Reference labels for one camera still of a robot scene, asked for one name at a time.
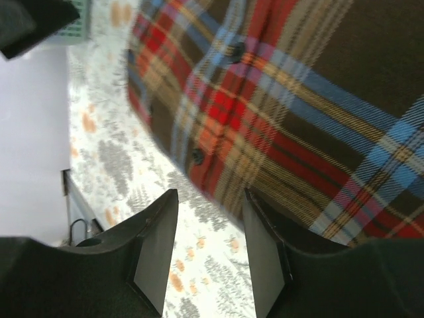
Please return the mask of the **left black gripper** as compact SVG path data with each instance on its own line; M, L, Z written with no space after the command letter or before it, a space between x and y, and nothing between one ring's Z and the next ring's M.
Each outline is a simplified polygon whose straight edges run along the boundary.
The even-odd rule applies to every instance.
M1 53L8 60L16 58L78 18L70 1L3 0Z

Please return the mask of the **grey perforated basket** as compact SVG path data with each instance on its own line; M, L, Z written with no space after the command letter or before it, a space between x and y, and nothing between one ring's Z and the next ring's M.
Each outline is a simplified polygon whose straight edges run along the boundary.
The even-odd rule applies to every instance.
M53 34L48 42L58 45L75 45L88 39L91 20L90 0L71 0L78 10L79 19Z

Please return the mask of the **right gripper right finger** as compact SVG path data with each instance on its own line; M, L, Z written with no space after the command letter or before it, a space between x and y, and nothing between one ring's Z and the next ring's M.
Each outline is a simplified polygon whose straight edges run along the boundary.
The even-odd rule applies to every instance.
M257 317L422 317L423 240L327 240L246 189L244 232Z

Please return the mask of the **aluminium frame rail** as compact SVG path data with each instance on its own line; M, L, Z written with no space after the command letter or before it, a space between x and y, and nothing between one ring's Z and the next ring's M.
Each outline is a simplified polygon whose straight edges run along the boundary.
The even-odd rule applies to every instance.
M70 170L62 171L62 185L67 205L68 236L60 246L76 246L102 233L104 229L74 183Z

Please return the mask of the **plaid long sleeve shirt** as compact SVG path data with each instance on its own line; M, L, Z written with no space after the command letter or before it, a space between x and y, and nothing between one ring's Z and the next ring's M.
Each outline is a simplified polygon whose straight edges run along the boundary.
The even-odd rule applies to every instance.
M423 236L422 1L141 1L128 97L235 219L253 187L344 245Z

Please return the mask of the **floral table mat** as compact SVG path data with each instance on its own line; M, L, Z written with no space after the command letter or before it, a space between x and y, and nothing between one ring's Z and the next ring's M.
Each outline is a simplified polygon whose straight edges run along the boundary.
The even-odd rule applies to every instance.
M159 151L127 101L137 1L93 1L87 41L68 49L72 179L104 229L167 189L179 195L165 317L254 317L246 241Z

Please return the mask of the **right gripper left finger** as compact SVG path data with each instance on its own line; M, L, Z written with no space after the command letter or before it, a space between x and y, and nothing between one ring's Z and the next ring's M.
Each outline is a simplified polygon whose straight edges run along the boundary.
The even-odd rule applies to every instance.
M2 317L160 317L176 225L170 189L76 246L1 239Z

